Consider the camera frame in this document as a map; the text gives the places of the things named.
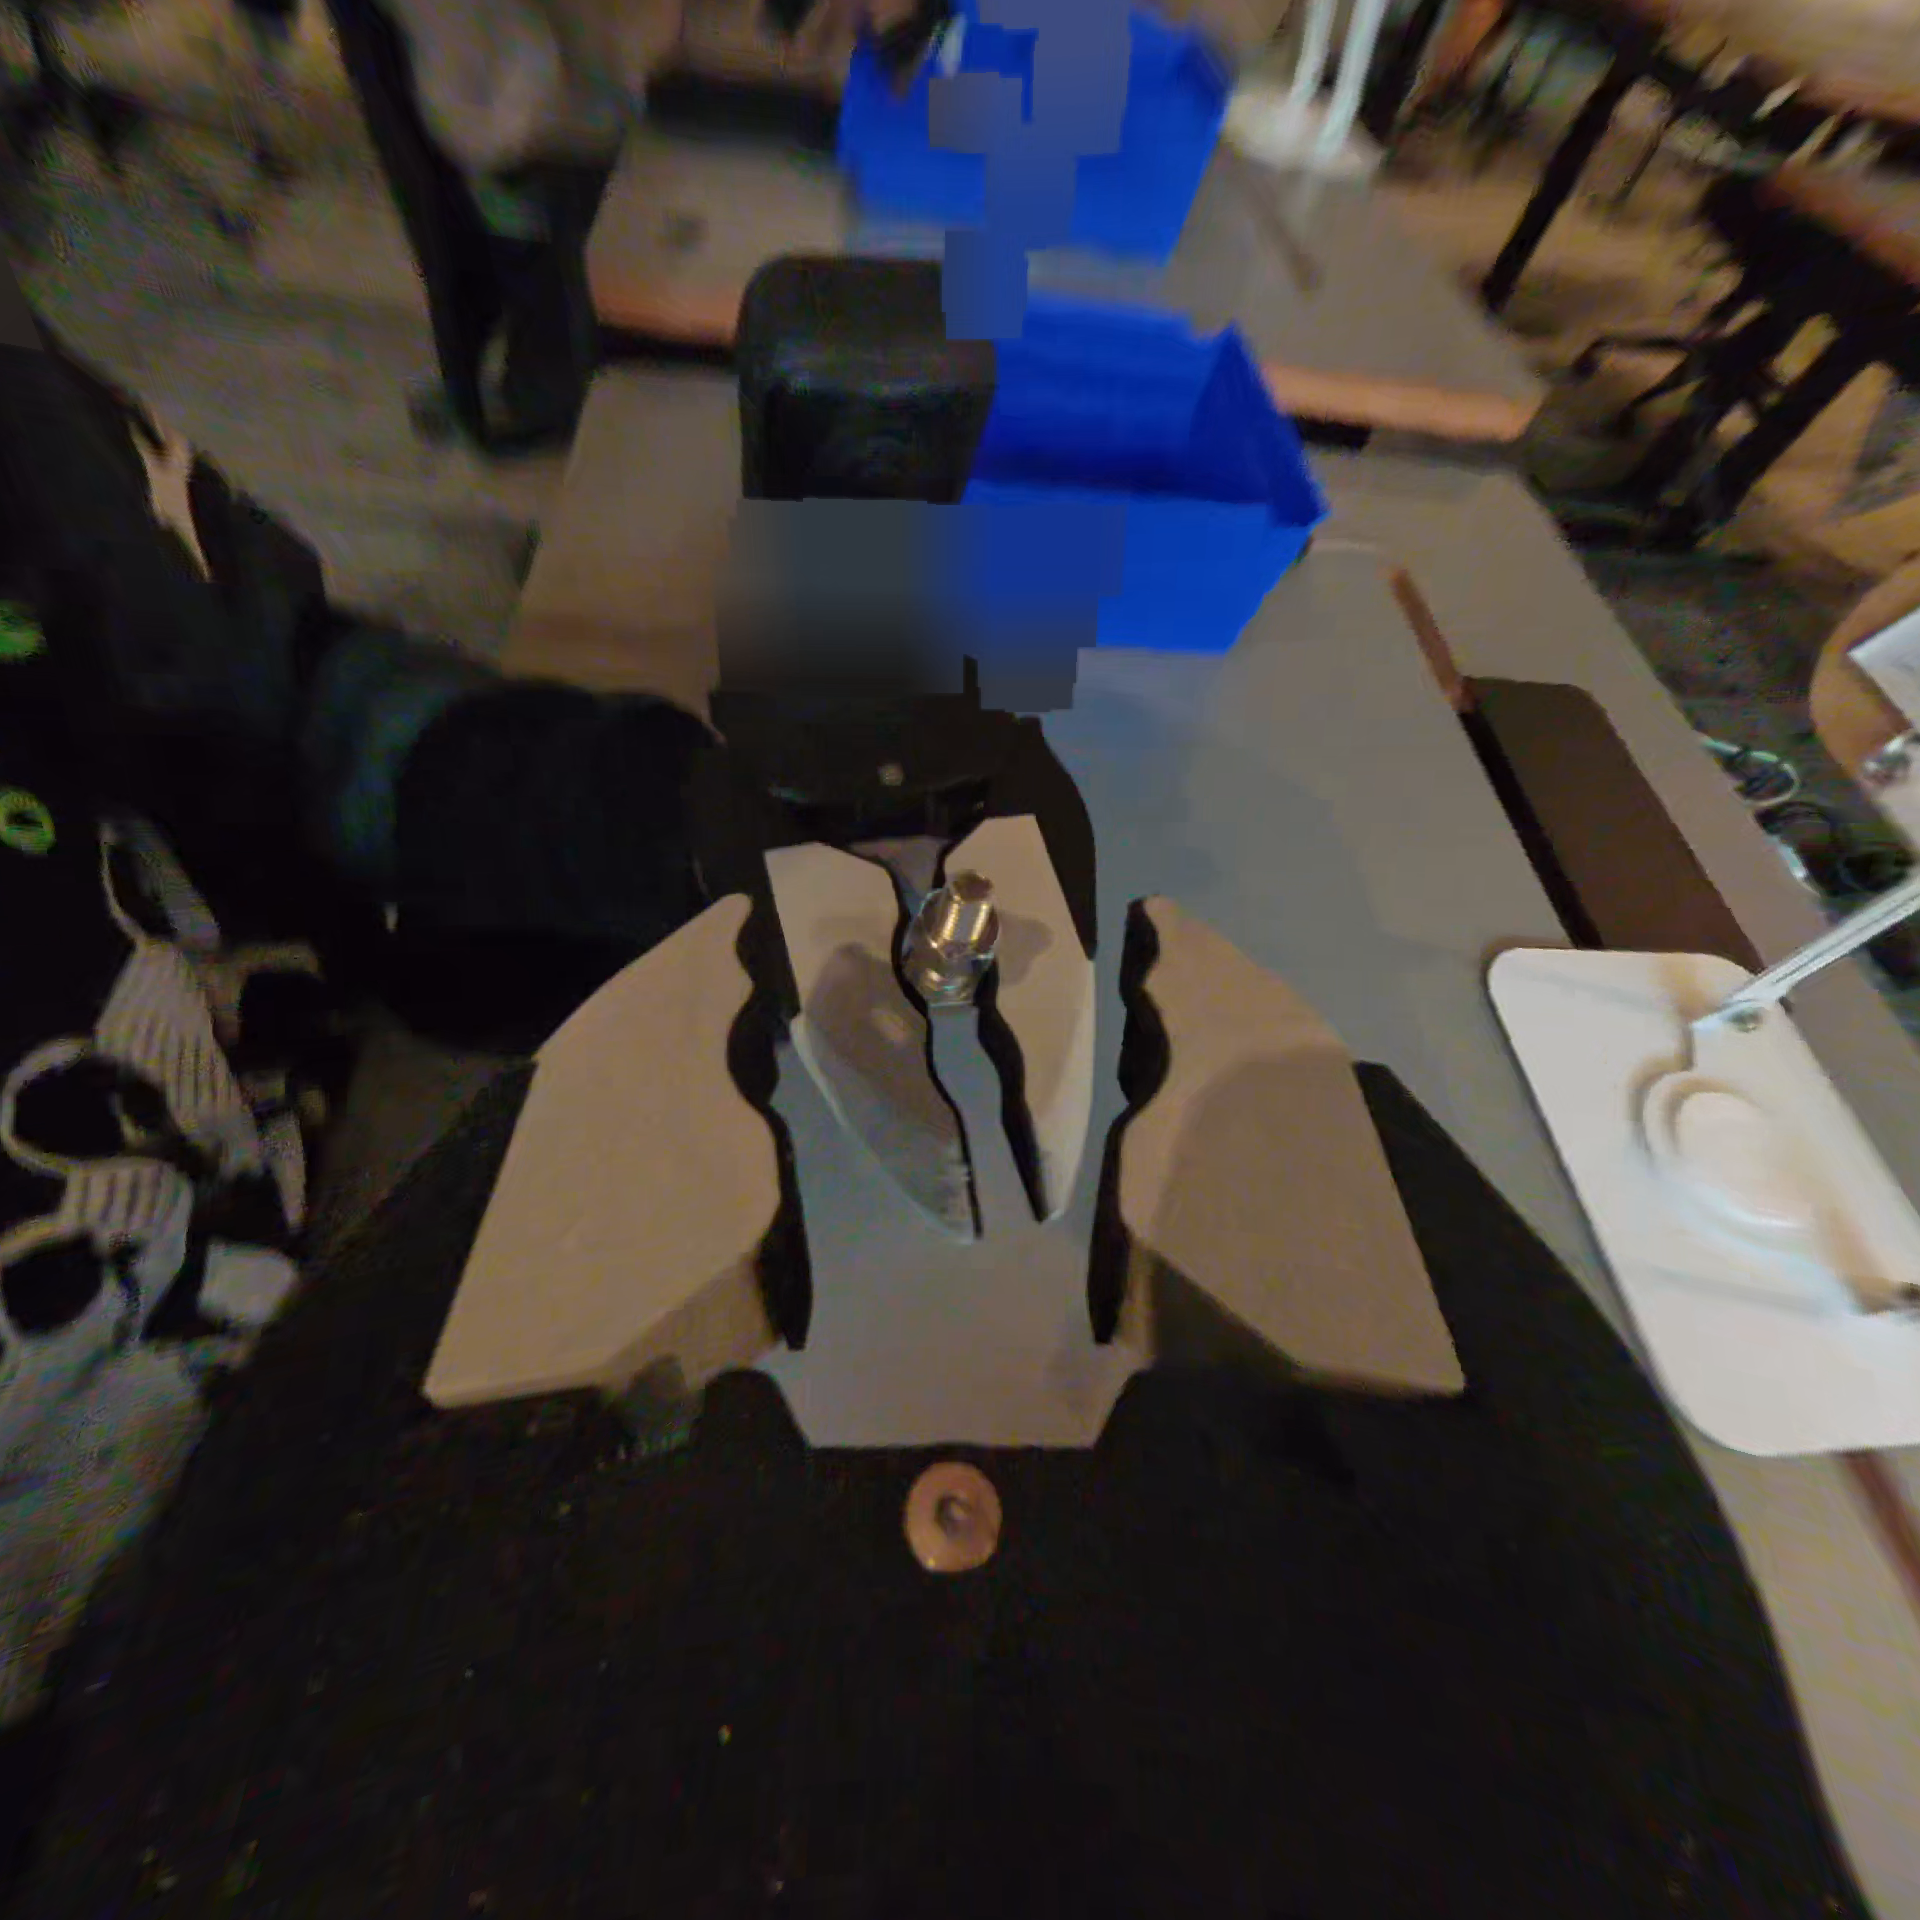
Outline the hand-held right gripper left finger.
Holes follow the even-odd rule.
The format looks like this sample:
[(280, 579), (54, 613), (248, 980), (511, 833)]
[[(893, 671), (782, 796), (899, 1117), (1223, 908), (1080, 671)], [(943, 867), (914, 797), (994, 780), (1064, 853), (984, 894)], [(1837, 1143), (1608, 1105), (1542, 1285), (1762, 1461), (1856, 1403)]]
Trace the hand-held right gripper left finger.
[(678, 1410), (800, 1353), (814, 1307), (773, 1006), (726, 895), (537, 1051), (424, 1397), (594, 1393)]

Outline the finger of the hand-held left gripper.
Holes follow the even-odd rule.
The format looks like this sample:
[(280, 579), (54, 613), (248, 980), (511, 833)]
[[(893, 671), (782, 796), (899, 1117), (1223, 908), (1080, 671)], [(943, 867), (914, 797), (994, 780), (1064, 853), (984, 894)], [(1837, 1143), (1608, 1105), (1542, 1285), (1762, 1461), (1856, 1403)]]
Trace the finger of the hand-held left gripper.
[(1088, 1145), (1098, 972), (1041, 821), (1000, 817), (954, 846), (944, 958), (992, 988), (1002, 1111), (1027, 1203), (1067, 1209)]
[(928, 1222), (974, 1241), (968, 1129), (902, 978), (895, 876), (824, 843), (773, 851), (766, 873), (799, 991), (786, 1034), (827, 1113)]

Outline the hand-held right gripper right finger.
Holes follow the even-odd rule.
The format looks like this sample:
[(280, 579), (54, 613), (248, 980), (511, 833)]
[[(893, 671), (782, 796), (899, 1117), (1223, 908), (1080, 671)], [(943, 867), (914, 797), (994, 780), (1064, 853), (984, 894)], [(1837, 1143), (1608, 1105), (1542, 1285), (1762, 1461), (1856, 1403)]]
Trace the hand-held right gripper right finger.
[(1121, 1006), (1095, 1342), (1145, 1367), (1458, 1399), (1449, 1321), (1335, 1029), (1165, 895), (1127, 913)]

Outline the blue plastic bin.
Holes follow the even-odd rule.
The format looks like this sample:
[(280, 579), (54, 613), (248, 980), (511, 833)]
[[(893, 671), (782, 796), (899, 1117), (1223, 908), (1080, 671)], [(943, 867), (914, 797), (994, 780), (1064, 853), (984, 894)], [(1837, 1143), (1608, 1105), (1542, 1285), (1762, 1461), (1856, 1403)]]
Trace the blue plastic bin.
[(1328, 516), (1306, 444), (1235, 327), (1034, 300), (951, 533), (994, 627), (1090, 649), (1226, 655)]
[(911, 82), (878, 44), (855, 50), (834, 156), (878, 221), (1165, 260), (1231, 89), (1211, 42), (1158, 5), (954, 5)]

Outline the person's left hand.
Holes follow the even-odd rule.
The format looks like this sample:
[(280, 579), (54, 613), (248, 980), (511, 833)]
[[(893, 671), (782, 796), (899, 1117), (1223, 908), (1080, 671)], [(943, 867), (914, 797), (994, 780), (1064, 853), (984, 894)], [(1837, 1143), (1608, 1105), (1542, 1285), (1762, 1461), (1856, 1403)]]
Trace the person's left hand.
[(663, 699), (537, 681), (457, 698), (397, 783), (397, 1017), (533, 1054), (705, 913), (696, 804), (720, 764), (707, 722)]

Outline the white plastic tray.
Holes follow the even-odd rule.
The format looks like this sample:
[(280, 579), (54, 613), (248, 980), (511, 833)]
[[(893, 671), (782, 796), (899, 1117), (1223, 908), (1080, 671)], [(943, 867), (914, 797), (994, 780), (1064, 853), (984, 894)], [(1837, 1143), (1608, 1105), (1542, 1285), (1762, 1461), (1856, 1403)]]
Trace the white plastic tray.
[(1915, 1204), (1760, 982), (1678, 951), (1486, 975), (1669, 1403), (1749, 1457), (1915, 1449)]

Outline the thin metal rod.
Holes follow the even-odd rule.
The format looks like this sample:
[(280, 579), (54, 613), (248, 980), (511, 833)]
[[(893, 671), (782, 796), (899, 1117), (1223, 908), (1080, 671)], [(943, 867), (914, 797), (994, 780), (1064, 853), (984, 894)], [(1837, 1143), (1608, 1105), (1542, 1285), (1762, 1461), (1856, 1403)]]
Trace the thin metal rod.
[(1694, 1034), (1705, 1036), (1715, 1029), (1737, 1034), (1755, 1030), (1766, 1023), (1771, 1009), (1785, 1004), (1818, 974), (1873, 947), (1896, 929), (1909, 923), (1915, 914), (1919, 871), (1909, 871), (1902, 882), (1875, 895), (1847, 918), (1831, 923), (1814, 942), (1795, 949), (1784, 963), (1751, 975), (1709, 1014), (1694, 1019)]

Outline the black patterned garment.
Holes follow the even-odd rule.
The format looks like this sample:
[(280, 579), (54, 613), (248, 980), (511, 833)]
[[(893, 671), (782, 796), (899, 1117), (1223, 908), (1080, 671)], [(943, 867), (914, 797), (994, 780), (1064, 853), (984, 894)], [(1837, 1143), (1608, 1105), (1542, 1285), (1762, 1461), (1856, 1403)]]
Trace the black patterned garment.
[(306, 827), (321, 566), (6, 338), (6, 1388), (275, 1316), (344, 894)]

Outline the black chair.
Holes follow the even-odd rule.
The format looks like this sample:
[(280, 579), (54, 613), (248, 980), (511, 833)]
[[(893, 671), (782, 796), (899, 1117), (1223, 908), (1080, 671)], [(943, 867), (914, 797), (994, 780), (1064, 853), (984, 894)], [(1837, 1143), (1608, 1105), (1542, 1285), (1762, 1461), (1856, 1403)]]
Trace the black chair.
[(1682, 332), (1603, 332), (1566, 370), (1566, 382), (1586, 382), (1610, 355), (1669, 362), (1665, 378), (1608, 419), (1615, 441), (1630, 441), (1658, 401), (1682, 396), (1619, 481), (1544, 493), (1578, 549), (1687, 554), (1741, 515), (1861, 373), (1915, 382), (1913, 167), (1791, 162), (1726, 175), (1699, 214), (1720, 241), (1731, 287)]

